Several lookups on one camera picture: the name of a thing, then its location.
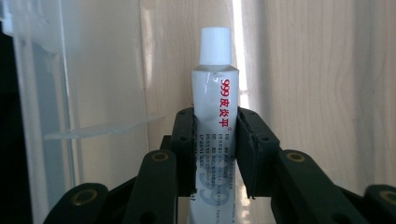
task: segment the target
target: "adhesive tube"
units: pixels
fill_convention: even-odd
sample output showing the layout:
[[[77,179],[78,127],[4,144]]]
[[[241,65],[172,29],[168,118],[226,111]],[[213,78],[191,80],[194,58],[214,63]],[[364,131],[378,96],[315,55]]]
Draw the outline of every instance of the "adhesive tube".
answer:
[[[202,30],[200,65],[192,71],[197,120],[197,192],[190,199],[190,224],[234,223],[235,124],[239,71],[231,64],[225,27]]]

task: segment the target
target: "tube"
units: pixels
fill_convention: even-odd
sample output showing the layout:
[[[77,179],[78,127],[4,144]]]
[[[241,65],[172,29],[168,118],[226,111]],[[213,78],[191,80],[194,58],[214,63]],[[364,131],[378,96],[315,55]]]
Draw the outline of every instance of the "tube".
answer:
[[[190,199],[190,224],[235,223],[239,71],[230,66],[230,39],[229,28],[204,28],[200,65],[192,70],[197,192]]]

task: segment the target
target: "tube cap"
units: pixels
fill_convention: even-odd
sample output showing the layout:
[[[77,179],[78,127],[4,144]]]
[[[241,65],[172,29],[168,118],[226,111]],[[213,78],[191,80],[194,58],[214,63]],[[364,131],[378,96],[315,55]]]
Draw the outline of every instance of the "tube cap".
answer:
[[[231,64],[231,32],[227,27],[206,27],[201,33],[201,65]]]

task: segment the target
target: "white cap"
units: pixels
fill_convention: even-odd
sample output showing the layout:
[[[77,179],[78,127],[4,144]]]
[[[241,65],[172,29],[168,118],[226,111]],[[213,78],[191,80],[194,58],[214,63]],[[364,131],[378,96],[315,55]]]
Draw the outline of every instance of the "white cap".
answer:
[[[201,65],[231,64],[231,32],[227,27],[206,27],[201,33]]]

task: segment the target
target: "circular hole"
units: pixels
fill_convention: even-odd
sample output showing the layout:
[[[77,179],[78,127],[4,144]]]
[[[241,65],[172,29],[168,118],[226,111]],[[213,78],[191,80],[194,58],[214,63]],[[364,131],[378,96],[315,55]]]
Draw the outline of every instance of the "circular hole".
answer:
[[[151,156],[154,161],[166,161],[168,160],[168,154],[164,152],[157,152]]]
[[[73,195],[71,198],[71,203],[75,206],[81,206],[83,204],[92,202],[97,195],[98,192],[96,189],[83,189]]]
[[[336,223],[339,223],[339,224],[350,224],[350,223],[352,223],[350,221],[349,217],[347,217],[344,214],[339,214],[339,213],[332,214],[332,220],[334,220]]]
[[[152,223],[155,223],[156,220],[157,220],[157,217],[155,216],[154,213],[152,213],[150,211],[143,213],[139,218],[139,221],[142,224],[152,224]]]
[[[396,205],[396,192],[391,190],[381,190],[379,196],[388,203]]]
[[[298,162],[300,162],[300,161],[305,161],[305,157],[302,156],[302,155],[299,154],[299,153],[291,152],[291,153],[288,153],[288,155],[286,155],[286,156],[287,156],[288,159],[291,160],[291,161],[298,161]]]

